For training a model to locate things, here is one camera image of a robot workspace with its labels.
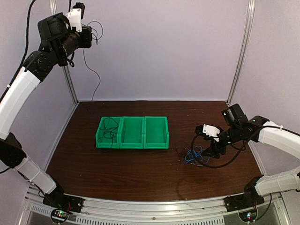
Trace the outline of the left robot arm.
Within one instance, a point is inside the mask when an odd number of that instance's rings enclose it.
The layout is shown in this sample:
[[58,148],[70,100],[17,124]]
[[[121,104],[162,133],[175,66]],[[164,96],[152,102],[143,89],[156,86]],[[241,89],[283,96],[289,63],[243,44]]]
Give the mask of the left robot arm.
[[22,150],[11,127],[31,93],[54,66],[66,66],[75,50],[91,48],[90,26],[82,26],[83,10],[72,8],[38,22],[41,46],[21,63],[16,78],[0,101],[0,160],[40,188],[57,208],[67,204],[62,187]]

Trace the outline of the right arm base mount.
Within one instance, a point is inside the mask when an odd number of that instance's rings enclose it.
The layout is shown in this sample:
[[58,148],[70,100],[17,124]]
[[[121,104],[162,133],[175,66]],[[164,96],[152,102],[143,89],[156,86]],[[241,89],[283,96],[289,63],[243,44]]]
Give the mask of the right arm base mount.
[[242,222],[253,223],[258,218],[257,206],[263,204],[262,196],[250,197],[246,194],[229,195],[224,199],[224,204],[227,212],[237,211]]

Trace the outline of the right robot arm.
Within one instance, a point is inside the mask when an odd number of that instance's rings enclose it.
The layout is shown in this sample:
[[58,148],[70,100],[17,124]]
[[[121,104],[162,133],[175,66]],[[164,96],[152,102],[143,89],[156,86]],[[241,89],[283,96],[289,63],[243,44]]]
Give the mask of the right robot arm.
[[[195,132],[204,140],[210,141],[210,146],[202,154],[218,159],[226,153],[226,147],[242,141],[242,152],[249,141],[275,147],[296,158],[300,157],[300,135],[283,126],[277,125],[262,116],[248,119],[239,104],[234,104],[222,111],[228,125],[227,130],[208,124],[200,125]],[[265,195],[276,192],[300,189],[300,168],[297,166],[286,172],[271,176],[261,175],[253,178],[245,187],[244,193],[225,198],[226,205],[234,209],[239,206],[251,207],[264,202]]]

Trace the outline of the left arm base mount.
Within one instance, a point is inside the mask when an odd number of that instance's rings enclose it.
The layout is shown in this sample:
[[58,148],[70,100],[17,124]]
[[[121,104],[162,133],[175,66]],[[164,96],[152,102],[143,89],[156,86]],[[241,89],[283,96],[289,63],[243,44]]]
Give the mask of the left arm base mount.
[[44,195],[43,204],[53,207],[50,219],[55,224],[65,223],[73,213],[80,213],[83,207],[83,199],[71,195],[63,195],[61,199],[54,199],[48,194]]

